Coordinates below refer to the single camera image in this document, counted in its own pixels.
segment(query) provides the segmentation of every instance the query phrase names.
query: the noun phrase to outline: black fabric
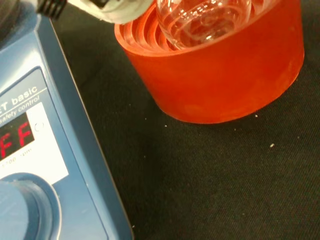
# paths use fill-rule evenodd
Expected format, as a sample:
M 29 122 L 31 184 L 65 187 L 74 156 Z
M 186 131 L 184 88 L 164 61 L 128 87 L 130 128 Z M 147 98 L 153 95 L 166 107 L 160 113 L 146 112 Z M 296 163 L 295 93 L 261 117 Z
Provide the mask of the black fabric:
M 71 6 L 55 23 L 137 240 L 320 239 L 320 1 L 301 5 L 298 80 L 217 125 L 162 113 L 112 24 Z

